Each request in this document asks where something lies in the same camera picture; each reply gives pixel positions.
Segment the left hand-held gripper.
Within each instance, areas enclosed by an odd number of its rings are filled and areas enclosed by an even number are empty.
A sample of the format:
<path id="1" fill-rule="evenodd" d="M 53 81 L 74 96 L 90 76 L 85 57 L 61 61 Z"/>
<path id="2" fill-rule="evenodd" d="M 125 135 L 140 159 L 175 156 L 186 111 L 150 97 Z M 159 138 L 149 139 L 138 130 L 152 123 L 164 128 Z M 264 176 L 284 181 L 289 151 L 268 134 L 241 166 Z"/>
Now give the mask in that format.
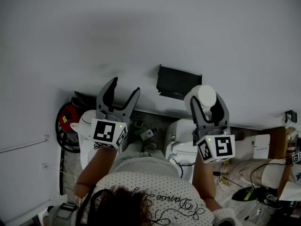
<path id="1" fill-rule="evenodd" d="M 130 95 L 122 107 L 114 107 L 118 77 L 111 79 L 96 97 L 95 118 L 91 122 L 90 140 L 98 147 L 119 149 L 127 142 L 130 116 L 140 96 L 140 88 Z"/>

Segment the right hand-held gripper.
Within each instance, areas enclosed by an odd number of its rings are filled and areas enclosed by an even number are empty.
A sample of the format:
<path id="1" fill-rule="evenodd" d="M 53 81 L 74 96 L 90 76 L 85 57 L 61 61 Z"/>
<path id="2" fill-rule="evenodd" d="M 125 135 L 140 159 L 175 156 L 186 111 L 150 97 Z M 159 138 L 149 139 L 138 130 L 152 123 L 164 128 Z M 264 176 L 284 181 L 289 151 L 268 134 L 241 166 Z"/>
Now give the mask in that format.
<path id="1" fill-rule="evenodd" d="M 235 156 L 235 136 L 231 134 L 228 108 L 216 93 L 215 105 L 211 107 L 211 123 L 206 118 L 199 100 L 190 100 L 192 118 L 196 124 L 193 130 L 193 145 L 197 148 L 203 163 L 222 162 Z"/>

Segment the person's left forearm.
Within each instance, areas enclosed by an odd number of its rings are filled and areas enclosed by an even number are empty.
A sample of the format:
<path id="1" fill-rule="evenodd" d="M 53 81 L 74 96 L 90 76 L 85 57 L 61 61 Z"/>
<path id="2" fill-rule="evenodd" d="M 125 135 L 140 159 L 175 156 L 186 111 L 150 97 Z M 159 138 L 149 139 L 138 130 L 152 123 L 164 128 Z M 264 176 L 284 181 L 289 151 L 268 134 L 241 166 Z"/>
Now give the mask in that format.
<path id="1" fill-rule="evenodd" d="M 79 198 L 85 197 L 90 188 L 109 173 L 116 155 L 117 150 L 98 148 L 92 160 L 78 177 L 74 194 Z"/>

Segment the person's right forearm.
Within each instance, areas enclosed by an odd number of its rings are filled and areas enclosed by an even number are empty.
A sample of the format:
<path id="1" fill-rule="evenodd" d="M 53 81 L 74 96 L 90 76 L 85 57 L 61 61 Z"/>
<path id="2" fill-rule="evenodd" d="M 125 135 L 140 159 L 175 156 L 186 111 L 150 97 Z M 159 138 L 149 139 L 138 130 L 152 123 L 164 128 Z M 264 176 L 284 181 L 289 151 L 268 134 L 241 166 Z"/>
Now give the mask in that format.
<path id="1" fill-rule="evenodd" d="M 198 153 L 194 164 L 192 185 L 196 188 L 200 198 L 205 202 L 206 207 L 211 210 L 221 209 L 221 205 L 215 200 L 216 189 L 213 176 L 213 165 L 203 163 Z"/>

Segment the beige trousers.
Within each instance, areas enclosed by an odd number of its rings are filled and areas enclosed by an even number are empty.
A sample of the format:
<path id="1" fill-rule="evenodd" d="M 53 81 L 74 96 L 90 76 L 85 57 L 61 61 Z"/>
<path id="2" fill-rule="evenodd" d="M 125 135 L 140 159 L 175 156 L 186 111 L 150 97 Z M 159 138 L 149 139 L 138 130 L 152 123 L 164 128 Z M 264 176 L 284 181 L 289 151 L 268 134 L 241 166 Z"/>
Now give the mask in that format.
<path id="1" fill-rule="evenodd" d="M 129 144 L 124 152 L 117 155 L 112 167 L 119 166 L 123 161 L 141 157 L 152 157 L 159 160 L 166 160 L 161 150 L 157 149 L 156 151 L 145 152 L 144 147 L 145 146 L 143 146 L 141 142 Z"/>

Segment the brown cardboard box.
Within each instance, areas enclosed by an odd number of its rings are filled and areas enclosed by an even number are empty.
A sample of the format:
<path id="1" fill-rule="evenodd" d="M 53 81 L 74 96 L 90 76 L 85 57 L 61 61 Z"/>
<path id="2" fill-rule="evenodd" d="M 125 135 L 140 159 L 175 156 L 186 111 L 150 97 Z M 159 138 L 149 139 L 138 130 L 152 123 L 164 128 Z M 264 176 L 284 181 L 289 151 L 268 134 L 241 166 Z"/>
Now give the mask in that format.
<path id="1" fill-rule="evenodd" d="M 287 129 L 285 127 L 269 129 L 269 135 L 269 158 L 284 158 L 287 150 Z"/>

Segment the dotted white shirt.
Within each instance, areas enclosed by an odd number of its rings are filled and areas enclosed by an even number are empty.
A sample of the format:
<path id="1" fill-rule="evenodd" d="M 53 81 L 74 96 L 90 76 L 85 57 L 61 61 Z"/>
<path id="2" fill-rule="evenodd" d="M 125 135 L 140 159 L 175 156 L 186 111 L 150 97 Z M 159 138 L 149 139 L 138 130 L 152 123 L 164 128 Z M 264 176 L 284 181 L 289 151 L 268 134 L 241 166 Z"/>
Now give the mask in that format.
<path id="1" fill-rule="evenodd" d="M 242 226 L 234 211 L 211 211 L 173 164 L 152 157 L 123 161 L 88 194 L 50 207 L 49 226 Z"/>

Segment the black wall paper holder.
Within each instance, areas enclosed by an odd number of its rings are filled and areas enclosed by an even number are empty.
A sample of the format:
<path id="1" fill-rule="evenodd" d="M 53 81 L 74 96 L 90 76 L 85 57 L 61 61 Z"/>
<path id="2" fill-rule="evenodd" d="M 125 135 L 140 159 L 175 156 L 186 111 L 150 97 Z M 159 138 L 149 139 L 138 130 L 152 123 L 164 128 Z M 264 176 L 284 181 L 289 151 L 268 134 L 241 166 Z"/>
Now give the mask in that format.
<path id="1" fill-rule="evenodd" d="M 160 96 L 184 100 L 197 85 L 202 85 L 202 75 L 196 75 L 159 65 L 156 88 Z"/>
<path id="2" fill-rule="evenodd" d="M 285 112 L 285 123 L 297 123 L 297 112 L 289 110 Z"/>

